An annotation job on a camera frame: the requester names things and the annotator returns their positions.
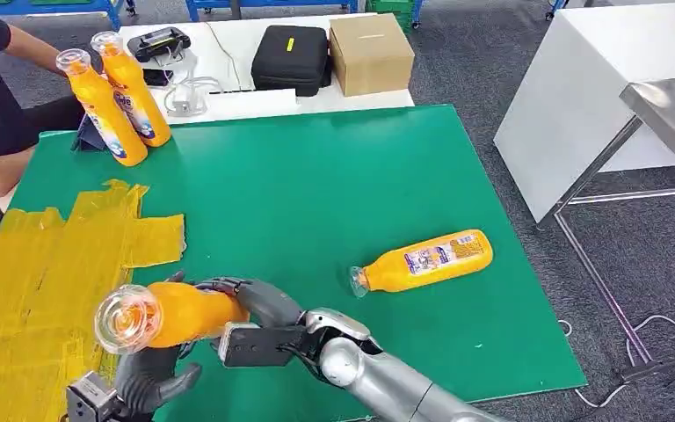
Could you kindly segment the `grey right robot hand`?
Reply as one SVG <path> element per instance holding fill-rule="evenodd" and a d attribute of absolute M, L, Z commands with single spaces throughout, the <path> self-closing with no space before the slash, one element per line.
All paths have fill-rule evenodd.
<path fill-rule="evenodd" d="M 297 325 L 305 312 L 292 297 L 261 280 L 222 276 L 203 280 L 195 287 L 224 293 L 247 309 L 266 328 Z"/>

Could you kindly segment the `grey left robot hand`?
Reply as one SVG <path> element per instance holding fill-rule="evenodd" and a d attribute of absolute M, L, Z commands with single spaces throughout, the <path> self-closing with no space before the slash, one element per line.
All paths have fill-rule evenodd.
<path fill-rule="evenodd" d="M 120 357 L 113 386 L 125 408 L 122 421 L 151 421 L 157 409 L 195 386 L 202 367 L 190 363 L 177 374 L 180 349 L 148 347 Z"/>

